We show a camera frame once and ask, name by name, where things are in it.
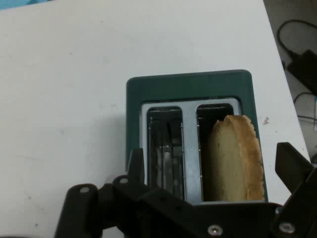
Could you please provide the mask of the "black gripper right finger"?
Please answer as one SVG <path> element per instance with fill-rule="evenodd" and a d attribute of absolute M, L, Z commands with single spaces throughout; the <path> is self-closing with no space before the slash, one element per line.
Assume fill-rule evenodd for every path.
<path fill-rule="evenodd" d="M 317 169 L 290 143 L 279 142 L 275 171 L 290 197 L 271 224 L 275 238 L 315 238 L 317 236 Z"/>

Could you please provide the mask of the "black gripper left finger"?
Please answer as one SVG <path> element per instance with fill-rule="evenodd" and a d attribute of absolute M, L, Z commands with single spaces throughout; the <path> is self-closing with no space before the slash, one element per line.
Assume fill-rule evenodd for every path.
<path fill-rule="evenodd" d="M 144 152 L 131 152 L 126 175 L 97 188 L 80 184 L 66 194 L 55 232 L 57 238 L 100 238 L 103 231 L 118 228 L 126 238 L 157 238 L 154 213 L 141 202 L 149 192 L 144 185 Z"/>

